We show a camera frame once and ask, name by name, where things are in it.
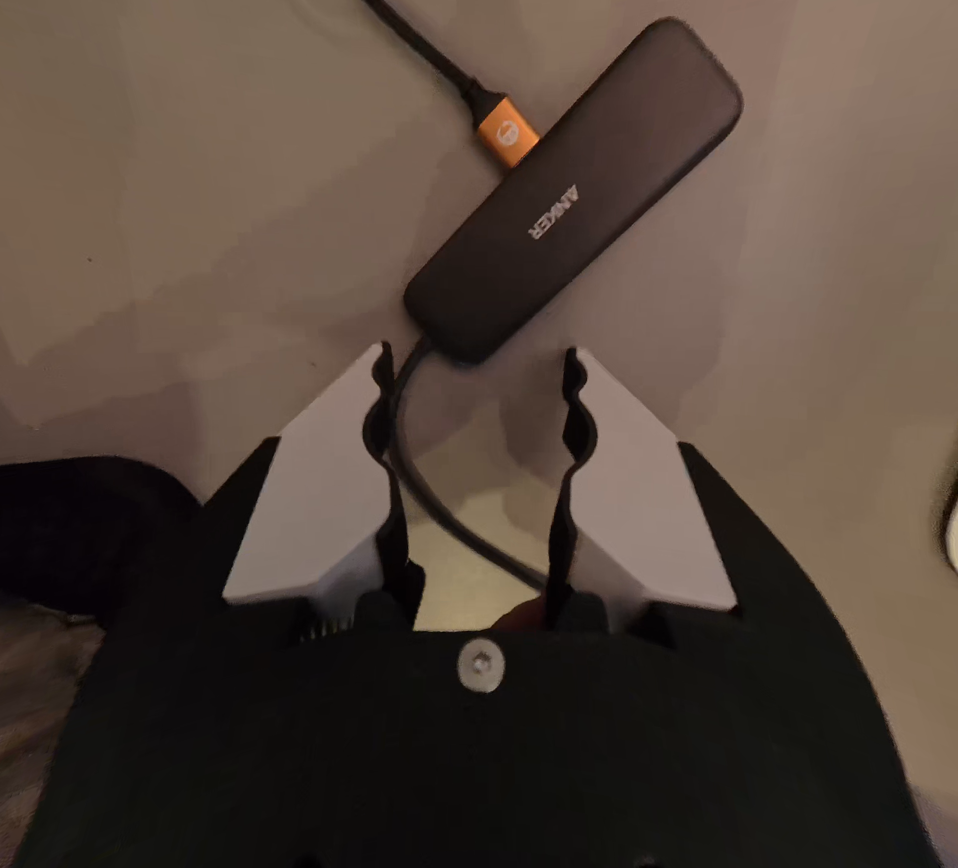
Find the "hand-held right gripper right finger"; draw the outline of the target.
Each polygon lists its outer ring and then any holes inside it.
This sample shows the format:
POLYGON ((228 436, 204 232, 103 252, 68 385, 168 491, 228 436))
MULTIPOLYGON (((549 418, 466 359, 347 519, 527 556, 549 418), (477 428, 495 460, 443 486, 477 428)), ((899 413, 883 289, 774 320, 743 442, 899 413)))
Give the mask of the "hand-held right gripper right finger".
POLYGON ((726 573, 675 433, 583 347, 563 364, 572 458, 549 531, 546 623, 598 597, 612 632, 654 602, 730 612, 726 573))

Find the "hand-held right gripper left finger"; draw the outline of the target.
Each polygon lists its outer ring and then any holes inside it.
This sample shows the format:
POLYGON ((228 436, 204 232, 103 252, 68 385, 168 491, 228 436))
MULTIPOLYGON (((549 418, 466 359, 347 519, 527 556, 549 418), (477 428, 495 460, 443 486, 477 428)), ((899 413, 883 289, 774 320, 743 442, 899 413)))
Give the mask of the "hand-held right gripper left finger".
POLYGON ((388 464, 395 383, 391 346, 375 343, 280 431, 227 603, 304 598, 325 622, 353 622, 359 600, 382 591, 414 625, 425 571, 388 464))

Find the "slim dark grey usb hub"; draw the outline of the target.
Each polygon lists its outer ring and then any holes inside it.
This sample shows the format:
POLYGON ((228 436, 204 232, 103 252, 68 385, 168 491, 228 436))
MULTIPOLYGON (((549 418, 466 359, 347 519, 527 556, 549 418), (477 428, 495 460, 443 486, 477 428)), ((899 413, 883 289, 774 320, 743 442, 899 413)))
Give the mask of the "slim dark grey usb hub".
POLYGON ((688 23, 648 25, 414 275, 425 346, 481 365, 732 133, 744 100, 688 23))

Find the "dark cloth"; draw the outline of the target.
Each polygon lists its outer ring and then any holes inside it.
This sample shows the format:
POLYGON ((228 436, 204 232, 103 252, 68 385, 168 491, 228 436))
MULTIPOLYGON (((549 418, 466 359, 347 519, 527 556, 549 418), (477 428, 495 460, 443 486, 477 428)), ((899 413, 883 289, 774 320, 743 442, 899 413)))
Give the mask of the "dark cloth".
POLYGON ((149 550, 201 507, 172 474, 128 458, 3 465, 2 606, 108 629, 149 550))

